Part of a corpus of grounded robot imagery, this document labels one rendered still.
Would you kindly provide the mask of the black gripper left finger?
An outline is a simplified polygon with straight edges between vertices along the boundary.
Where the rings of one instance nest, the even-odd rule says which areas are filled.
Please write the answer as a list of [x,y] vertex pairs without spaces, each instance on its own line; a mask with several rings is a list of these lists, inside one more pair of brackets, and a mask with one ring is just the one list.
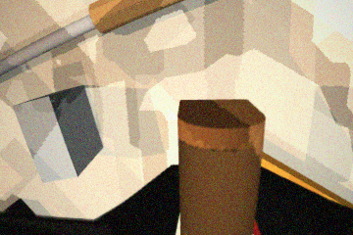
[[0,212],[0,235],[176,235],[178,164],[95,219]]

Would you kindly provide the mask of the red cube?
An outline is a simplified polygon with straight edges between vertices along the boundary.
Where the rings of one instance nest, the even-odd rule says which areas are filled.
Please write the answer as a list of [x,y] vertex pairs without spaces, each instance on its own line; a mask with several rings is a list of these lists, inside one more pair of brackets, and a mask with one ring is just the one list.
[[259,229],[258,229],[258,224],[255,220],[255,223],[254,223],[254,234],[253,235],[261,235]]

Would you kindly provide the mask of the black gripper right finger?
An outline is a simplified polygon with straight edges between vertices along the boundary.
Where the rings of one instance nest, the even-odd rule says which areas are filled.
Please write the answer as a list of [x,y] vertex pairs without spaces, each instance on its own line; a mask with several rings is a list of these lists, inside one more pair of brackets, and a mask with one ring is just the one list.
[[260,171],[255,220],[261,235],[353,235],[353,209],[271,170]]

